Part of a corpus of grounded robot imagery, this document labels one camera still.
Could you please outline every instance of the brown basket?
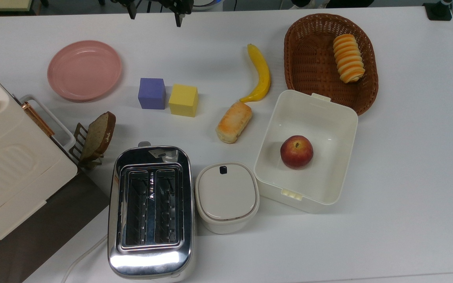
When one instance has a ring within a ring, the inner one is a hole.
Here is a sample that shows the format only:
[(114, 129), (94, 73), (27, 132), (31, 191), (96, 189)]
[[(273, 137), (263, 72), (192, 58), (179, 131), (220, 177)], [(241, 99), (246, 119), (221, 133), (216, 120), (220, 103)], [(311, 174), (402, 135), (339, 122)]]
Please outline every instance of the brown basket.
[[(340, 80), (333, 54), (333, 39), (346, 33), (356, 38), (365, 64), (365, 75), (349, 84)], [(284, 38), (284, 75), (289, 89), (327, 96), (358, 115), (370, 108), (379, 91), (370, 39), (355, 23), (338, 15), (308, 15), (291, 25)]]

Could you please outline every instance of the apple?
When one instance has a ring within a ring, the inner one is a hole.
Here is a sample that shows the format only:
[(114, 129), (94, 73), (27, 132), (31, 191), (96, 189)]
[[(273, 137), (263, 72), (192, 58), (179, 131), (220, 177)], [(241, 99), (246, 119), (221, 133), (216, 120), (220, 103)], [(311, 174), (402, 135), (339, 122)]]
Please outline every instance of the apple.
[(291, 169), (300, 169), (314, 156), (311, 142), (304, 136), (291, 136), (281, 146), (281, 159)]

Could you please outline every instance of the purple cube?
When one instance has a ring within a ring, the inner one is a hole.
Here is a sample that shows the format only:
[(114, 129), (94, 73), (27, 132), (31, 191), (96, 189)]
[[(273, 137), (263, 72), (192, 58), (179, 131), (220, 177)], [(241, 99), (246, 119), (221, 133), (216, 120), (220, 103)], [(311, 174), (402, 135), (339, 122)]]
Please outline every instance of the purple cube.
[(141, 78), (137, 98), (142, 109), (165, 109), (164, 80)]

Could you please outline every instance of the stainless steel toaster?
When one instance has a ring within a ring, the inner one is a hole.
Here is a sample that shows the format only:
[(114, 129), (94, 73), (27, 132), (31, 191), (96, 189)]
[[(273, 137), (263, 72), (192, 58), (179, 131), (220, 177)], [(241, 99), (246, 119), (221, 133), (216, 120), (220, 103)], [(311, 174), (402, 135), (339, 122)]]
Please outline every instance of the stainless steel toaster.
[(136, 147), (115, 162), (108, 261), (119, 276), (178, 282), (194, 269), (195, 202), (188, 156)]

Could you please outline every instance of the banana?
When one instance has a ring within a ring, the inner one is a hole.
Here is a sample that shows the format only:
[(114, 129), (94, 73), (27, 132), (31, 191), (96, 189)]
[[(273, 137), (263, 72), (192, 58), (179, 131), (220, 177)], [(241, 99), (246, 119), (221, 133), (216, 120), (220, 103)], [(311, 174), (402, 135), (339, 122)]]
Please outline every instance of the banana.
[(243, 103), (261, 100), (270, 88), (270, 70), (263, 54), (253, 44), (248, 44), (248, 54), (258, 72), (258, 84), (248, 96), (239, 99)]

